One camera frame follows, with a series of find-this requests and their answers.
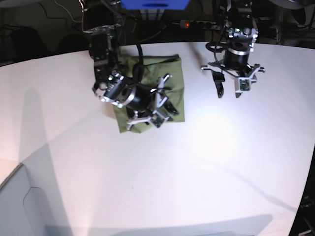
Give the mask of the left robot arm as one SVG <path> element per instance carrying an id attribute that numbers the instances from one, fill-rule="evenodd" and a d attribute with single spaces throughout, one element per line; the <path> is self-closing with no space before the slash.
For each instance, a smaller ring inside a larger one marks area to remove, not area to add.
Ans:
<path id="1" fill-rule="evenodd" d="M 249 55 L 254 51 L 258 38 L 258 27 L 251 6 L 250 0 L 228 0 L 217 9 L 219 37 L 205 45 L 213 53 L 215 61 L 200 69 L 212 72 L 218 98 L 224 95 L 225 73 L 233 78 L 235 96 L 239 98 L 243 93 L 251 91 L 252 84 L 257 82 L 256 74 L 265 72 L 260 64 L 248 64 Z"/>

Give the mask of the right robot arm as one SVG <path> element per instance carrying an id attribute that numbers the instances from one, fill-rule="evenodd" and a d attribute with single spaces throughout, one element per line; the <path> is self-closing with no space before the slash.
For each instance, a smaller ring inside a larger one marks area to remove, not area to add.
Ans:
<path id="1" fill-rule="evenodd" d="M 90 35 L 89 55 L 94 61 L 95 83 L 92 91 L 102 102 L 126 108 L 127 129 L 144 123 L 156 128 L 172 121 L 178 110 L 169 101 L 165 84 L 170 74 L 159 77 L 154 86 L 143 84 L 145 65 L 142 47 L 135 42 L 138 62 L 128 75 L 127 66 L 119 60 L 117 28 L 123 16 L 105 0 L 82 0 L 82 31 Z"/>

